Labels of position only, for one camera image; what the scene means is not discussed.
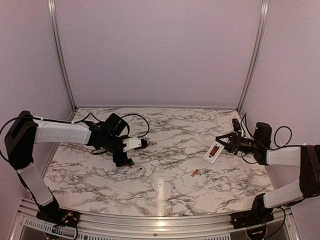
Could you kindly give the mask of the white remote control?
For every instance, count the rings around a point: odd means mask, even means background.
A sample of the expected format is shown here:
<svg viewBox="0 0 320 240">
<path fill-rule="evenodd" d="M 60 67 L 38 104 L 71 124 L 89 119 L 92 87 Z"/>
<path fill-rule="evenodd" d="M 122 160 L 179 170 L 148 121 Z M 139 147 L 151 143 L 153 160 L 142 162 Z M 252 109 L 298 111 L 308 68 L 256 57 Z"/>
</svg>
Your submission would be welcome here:
<svg viewBox="0 0 320 240">
<path fill-rule="evenodd" d="M 224 145 L 222 145 L 221 143 L 215 141 L 211 145 L 209 150 L 206 152 L 206 154 L 204 155 L 203 159 L 206 162 L 210 163 L 210 164 L 214 164 L 215 161 L 217 160 L 217 158 L 219 157 L 219 155 L 221 154 L 223 149 L 224 149 Z"/>
</svg>

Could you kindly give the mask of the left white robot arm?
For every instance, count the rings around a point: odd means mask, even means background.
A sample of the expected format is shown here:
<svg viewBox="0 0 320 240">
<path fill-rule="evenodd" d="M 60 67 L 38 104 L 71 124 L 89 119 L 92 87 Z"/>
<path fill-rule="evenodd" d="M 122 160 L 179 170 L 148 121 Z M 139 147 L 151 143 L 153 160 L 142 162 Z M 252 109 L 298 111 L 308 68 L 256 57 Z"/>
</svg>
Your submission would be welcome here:
<svg viewBox="0 0 320 240">
<path fill-rule="evenodd" d="M 64 215 L 34 165 L 35 144 L 74 143 L 104 149 L 114 155 L 114 161 L 119 167 L 132 163 L 127 157 L 128 150 L 142 146 L 139 137 L 120 136 L 127 123 L 116 114 L 112 114 L 106 121 L 94 123 L 36 117 L 24 110 L 5 124 L 11 127 L 4 138 L 7 155 L 3 159 L 13 167 L 32 193 L 40 212 L 53 223 L 60 222 Z"/>
</svg>

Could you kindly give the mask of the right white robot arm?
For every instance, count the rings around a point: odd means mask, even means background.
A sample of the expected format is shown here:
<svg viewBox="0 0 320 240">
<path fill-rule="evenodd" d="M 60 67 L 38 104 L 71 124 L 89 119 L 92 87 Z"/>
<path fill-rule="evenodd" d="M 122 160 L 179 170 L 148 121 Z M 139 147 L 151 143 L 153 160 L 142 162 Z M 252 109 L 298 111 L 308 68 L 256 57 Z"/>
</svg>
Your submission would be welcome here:
<svg viewBox="0 0 320 240">
<path fill-rule="evenodd" d="M 237 155 L 252 154 L 256 163 L 263 166 L 299 168 L 299 177 L 292 183 L 255 197 L 247 219 L 258 224 L 267 216 L 267 210 L 299 203 L 320 195 L 320 147 L 319 145 L 288 145 L 271 148 L 272 127 L 257 122 L 254 134 L 246 138 L 237 119 L 232 120 L 233 132 L 215 138 L 207 158 L 214 162 L 222 150 Z"/>
</svg>

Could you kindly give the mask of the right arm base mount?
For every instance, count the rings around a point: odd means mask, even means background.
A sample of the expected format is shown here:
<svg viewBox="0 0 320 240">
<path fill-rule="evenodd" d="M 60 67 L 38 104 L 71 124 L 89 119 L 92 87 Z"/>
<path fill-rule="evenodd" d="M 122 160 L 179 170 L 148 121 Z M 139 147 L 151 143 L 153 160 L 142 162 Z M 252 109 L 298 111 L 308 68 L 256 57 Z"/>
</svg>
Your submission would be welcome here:
<svg viewBox="0 0 320 240">
<path fill-rule="evenodd" d="M 259 194 L 254 198 L 250 210 L 234 212 L 230 215 L 234 229 L 253 227 L 273 221 L 273 208 L 265 207 L 265 193 Z"/>
</svg>

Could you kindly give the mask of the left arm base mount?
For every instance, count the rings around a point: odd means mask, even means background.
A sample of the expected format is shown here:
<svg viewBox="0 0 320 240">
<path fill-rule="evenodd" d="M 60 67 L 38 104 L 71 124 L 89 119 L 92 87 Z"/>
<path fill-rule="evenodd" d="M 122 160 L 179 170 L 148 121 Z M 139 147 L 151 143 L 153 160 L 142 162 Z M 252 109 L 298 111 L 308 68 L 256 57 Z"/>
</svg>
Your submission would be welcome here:
<svg viewBox="0 0 320 240">
<path fill-rule="evenodd" d="M 36 218 L 57 226 L 75 228 L 78 226 L 80 213 L 78 211 L 57 206 L 40 206 Z"/>
</svg>

